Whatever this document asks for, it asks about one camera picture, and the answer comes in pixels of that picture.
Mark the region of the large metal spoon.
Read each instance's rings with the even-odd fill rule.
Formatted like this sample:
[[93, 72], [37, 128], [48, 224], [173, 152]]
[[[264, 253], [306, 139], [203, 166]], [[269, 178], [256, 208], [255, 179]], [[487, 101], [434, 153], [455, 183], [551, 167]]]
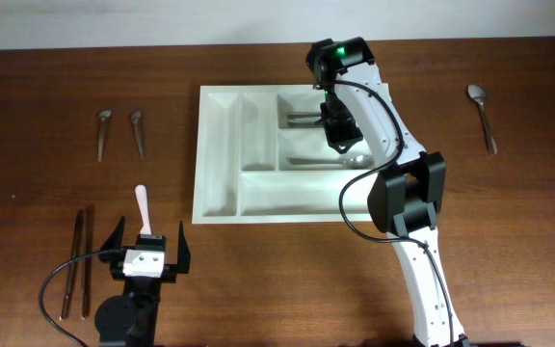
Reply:
[[313, 159], [287, 157], [292, 165], [339, 165], [348, 169], [361, 170], [374, 164], [374, 158], [369, 154], [360, 154], [349, 159]]
[[467, 86], [467, 94], [469, 98], [477, 105], [479, 116], [484, 130], [484, 135], [486, 138], [486, 146], [487, 146], [488, 154], [495, 155], [498, 152], [498, 149], [485, 111], [485, 102], [487, 100], [487, 94], [481, 87], [474, 84], [470, 84]]

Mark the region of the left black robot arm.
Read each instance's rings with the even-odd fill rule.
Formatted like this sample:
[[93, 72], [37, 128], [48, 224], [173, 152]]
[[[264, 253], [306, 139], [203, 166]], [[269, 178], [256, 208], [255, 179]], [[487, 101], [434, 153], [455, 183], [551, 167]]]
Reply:
[[124, 227], [125, 219], [120, 218], [98, 256], [109, 265], [113, 280], [123, 282], [123, 290], [98, 307], [94, 324], [101, 346], [152, 346], [161, 286], [190, 271], [191, 252], [183, 228], [177, 235], [177, 262], [169, 264], [166, 237], [140, 234], [133, 246], [123, 246]]

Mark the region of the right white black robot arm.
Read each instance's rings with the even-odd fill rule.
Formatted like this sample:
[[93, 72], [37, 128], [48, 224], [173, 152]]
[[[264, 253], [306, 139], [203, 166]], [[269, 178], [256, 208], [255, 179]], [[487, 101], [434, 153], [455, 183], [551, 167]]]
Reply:
[[446, 163], [411, 135], [383, 87], [375, 57], [361, 38], [312, 43], [305, 62], [323, 91], [319, 124], [340, 154], [365, 142], [373, 169], [356, 176], [375, 181], [367, 197], [380, 244], [393, 246], [407, 284], [418, 346], [467, 346], [454, 311], [438, 247]]

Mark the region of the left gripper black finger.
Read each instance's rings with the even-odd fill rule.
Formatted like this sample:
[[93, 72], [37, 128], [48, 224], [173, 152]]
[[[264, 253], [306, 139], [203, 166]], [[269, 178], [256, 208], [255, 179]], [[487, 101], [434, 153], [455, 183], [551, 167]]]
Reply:
[[125, 217], [119, 219], [117, 226], [110, 236], [104, 241], [100, 247], [99, 260], [103, 263], [112, 263], [118, 261], [123, 255], [123, 248], [121, 245], [122, 236], [125, 228]]
[[178, 274], [188, 274], [191, 266], [191, 251], [188, 246], [183, 222], [179, 222], [179, 230], [177, 235], [177, 262], [176, 272]]

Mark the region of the metal fork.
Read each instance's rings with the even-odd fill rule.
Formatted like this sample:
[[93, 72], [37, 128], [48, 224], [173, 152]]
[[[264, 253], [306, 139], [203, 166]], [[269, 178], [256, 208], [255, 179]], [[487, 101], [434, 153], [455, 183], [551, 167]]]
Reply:
[[321, 113], [317, 113], [317, 112], [298, 112], [298, 113], [288, 113], [286, 115], [286, 117], [289, 120], [294, 120], [294, 119], [319, 119], [321, 118]]
[[320, 128], [323, 127], [323, 124], [318, 121], [289, 120], [287, 126], [290, 128]]

